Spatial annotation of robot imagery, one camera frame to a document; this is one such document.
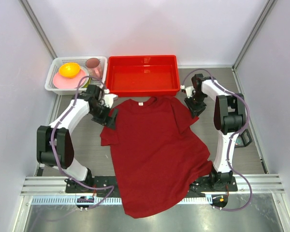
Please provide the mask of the red t-shirt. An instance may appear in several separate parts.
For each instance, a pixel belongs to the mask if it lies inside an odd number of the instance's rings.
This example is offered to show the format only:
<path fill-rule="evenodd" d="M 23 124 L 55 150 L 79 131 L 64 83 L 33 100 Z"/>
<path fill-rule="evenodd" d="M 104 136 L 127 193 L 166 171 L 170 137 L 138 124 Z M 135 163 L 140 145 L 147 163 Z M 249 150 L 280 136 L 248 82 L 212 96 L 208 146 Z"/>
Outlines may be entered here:
<path fill-rule="evenodd" d="M 191 130 L 196 122 L 180 100 L 151 97 L 116 107 L 115 129 L 104 128 L 124 211 L 144 218 L 180 202 L 189 186 L 212 169 L 209 150 Z"/>

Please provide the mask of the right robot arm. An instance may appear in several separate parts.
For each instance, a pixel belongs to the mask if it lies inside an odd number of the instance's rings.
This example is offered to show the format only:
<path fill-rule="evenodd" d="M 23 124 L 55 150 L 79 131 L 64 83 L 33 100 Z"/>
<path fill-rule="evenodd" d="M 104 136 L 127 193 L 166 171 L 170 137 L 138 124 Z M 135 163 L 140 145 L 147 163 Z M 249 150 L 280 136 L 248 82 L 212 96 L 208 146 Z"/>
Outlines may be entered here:
<path fill-rule="evenodd" d="M 180 89 L 186 94 L 184 101 L 192 118 L 206 109 L 205 98 L 215 102 L 213 122 L 218 132 L 217 154 L 206 183 L 212 190 L 224 191 L 235 184 L 232 159 L 238 147 L 236 140 L 247 127 L 247 105 L 242 94 L 227 90 L 211 75 L 195 74 L 191 81 L 191 86 L 182 84 Z"/>

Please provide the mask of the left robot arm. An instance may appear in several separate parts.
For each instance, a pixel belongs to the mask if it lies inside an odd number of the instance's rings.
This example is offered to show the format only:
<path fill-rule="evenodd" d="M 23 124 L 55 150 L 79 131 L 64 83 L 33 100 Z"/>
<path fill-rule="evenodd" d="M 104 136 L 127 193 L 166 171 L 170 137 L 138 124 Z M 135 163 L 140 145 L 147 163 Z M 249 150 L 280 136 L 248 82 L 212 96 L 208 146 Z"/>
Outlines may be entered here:
<path fill-rule="evenodd" d="M 59 170 L 81 192 L 90 192 L 93 176 L 91 170 L 75 158 L 71 134 L 88 114 L 94 122 L 115 129 L 118 110 L 112 106 L 117 98 L 116 94 L 97 85 L 88 85 L 86 91 L 76 92 L 55 121 L 37 129 L 37 162 Z"/>

